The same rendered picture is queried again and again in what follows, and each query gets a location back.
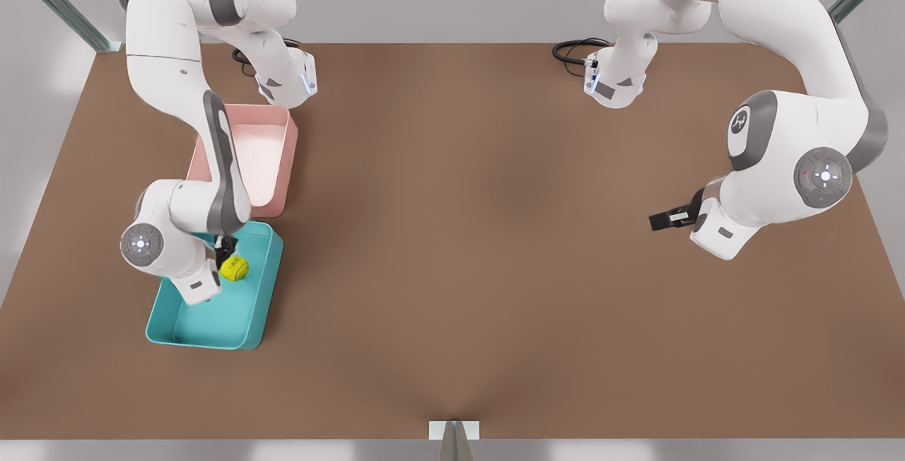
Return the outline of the teal plastic tray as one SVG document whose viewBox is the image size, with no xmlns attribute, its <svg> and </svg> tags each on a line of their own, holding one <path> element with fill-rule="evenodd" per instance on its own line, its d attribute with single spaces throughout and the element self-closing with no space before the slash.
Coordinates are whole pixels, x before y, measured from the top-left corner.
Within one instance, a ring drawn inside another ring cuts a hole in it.
<svg viewBox="0 0 905 461">
<path fill-rule="evenodd" d="M 162 279 L 146 323 L 150 342 L 206 349 L 255 349 L 261 343 L 284 242 L 268 223 L 251 221 L 236 233 L 237 252 L 249 262 L 243 280 L 222 281 L 222 293 L 189 306 Z"/>
</svg>

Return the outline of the pink plastic tray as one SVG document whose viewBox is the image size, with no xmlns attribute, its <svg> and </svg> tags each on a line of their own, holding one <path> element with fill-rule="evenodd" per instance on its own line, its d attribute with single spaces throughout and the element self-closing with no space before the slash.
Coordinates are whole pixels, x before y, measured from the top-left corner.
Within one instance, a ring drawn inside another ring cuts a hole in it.
<svg viewBox="0 0 905 461">
<path fill-rule="evenodd" d="M 251 219 L 284 212 L 298 130 L 278 105 L 226 105 L 237 164 L 251 203 Z"/>
</svg>

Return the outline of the yellow tennis ball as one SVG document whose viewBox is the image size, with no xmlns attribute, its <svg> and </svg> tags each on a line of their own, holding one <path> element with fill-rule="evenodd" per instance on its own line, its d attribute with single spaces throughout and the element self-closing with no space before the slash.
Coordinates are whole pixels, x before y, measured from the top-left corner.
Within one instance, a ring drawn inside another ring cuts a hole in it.
<svg viewBox="0 0 905 461">
<path fill-rule="evenodd" d="M 220 265 L 218 273 L 223 279 L 236 283 L 243 280 L 249 274 L 249 270 L 250 264 L 243 256 L 231 255 Z"/>
</svg>

